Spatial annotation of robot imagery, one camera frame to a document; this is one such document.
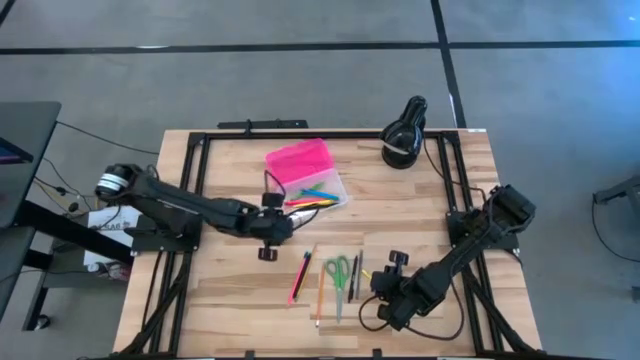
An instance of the scissors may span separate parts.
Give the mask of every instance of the scissors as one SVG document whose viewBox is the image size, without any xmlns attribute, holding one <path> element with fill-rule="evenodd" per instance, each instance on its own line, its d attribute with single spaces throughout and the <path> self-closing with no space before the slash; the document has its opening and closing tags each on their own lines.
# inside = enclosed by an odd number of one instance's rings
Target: scissors
<svg viewBox="0 0 640 360">
<path fill-rule="evenodd" d="M 342 318 L 342 293 L 349 274 L 349 260 L 345 256 L 329 259 L 325 263 L 327 274 L 333 278 L 333 285 L 336 288 L 336 316 L 338 324 Z"/>
</svg>

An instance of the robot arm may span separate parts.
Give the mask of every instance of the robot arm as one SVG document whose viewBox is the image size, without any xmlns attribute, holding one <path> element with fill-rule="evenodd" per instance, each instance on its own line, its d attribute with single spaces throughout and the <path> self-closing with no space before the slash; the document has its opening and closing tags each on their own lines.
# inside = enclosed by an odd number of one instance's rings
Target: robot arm
<svg viewBox="0 0 640 360">
<path fill-rule="evenodd" d="M 531 223 L 535 205 L 511 186 L 496 187 L 482 209 L 467 213 L 456 224 L 462 234 L 458 245 L 442 260 L 418 269 L 411 277 L 403 277 L 401 266 L 408 255 L 392 251 L 390 259 L 396 266 L 372 275 L 371 287 L 387 304 L 378 308 L 378 318 L 396 330 L 409 323 L 413 315 L 426 316 L 440 304 L 451 279 L 483 250 L 497 244 L 507 235 L 523 231 Z"/>
<path fill-rule="evenodd" d="M 137 165 L 108 166 L 95 188 L 100 200 L 130 205 L 153 220 L 158 228 L 179 239 L 189 233 L 198 217 L 216 230 L 236 237 L 255 237 L 265 243 L 259 258 L 275 261 L 277 252 L 270 246 L 281 245 L 293 235 L 293 221 L 283 214 L 284 196 L 265 193 L 264 209 L 228 198 L 207 199 L 160 181 L 157 175 Z"/>
</svg>

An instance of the concrete floor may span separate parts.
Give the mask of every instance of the concrete floor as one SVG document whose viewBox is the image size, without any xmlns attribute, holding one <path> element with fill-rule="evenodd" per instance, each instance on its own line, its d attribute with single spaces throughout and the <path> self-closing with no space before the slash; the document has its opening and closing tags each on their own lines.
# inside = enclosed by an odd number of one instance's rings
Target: concrete floor
<svg viewBox="0 0 640 360">
<path fill-rule="evenodd" d="M 640 3 L 441 0 L 451 41 L 640 38 Z M 436 41 L 427 0 L 17 0 L 0 47 Z M 640 265 L 612 256 L 590 220 L 593 191 L 640 173 L 640 49 L 455 50 L 469 127 L 487 128 L 501 181 L 538 206 L 521 236 L 543 346 L 554 354 L 637 358 Z M 57 100 L 60 120 L 157 150 L 169 128 L 246 118 L 380 127 L 424 95 L 429 126 L 452 127 L 438 50 L 0 56 L 0 101 Z M 67 155 L 79 153 L 72 161 Z M 107 164 L 155 158 L 58 128 L 46 156 L 90 192 Z M 57 182 L 47 165 L 39 174 Z M 30 197 L 52 209 L 39 192 Z M 625 201 L 598 208 L 612 247 L 640 258 Z M 34 247 L 46 248 L 39 238 Z M 25 274 L 0 324 L 2 359 L 111 351 L 124 287 L 50 292 L 46 331 L 19 331 L 37 276 Z"/>
</svg>

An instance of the green scissors handle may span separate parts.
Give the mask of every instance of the green scissors handle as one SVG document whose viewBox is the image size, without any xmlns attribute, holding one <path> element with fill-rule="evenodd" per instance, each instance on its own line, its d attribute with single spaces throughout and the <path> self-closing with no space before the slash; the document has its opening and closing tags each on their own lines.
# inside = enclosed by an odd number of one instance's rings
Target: green scissors handle
<svg viewBox="0 0 640 360">
<path fill-rule="evenodd" d="M 344 285 L 347 283 L 347 276 L 349 276 L 349 260 L 346 256 L 338 256 L 334 259 L 327 260 L 325 264 L 327 274 L 333 278 L 333 284 L 336 289 L 344 290 Z"/>
</svg>

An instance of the caster wheel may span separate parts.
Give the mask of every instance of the caster wheel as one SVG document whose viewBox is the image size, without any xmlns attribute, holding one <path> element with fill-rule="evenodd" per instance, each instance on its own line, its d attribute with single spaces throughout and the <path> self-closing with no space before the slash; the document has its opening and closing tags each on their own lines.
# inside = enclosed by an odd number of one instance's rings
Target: caster wheel
<svg viewBox="0 0 640 360">
<path fill-rule="evenodd" d="M 34 330 L 46 329 L 51 325 L 51 319 L 47 315 L 38 315 L 38 323 Z"/>
</svg>

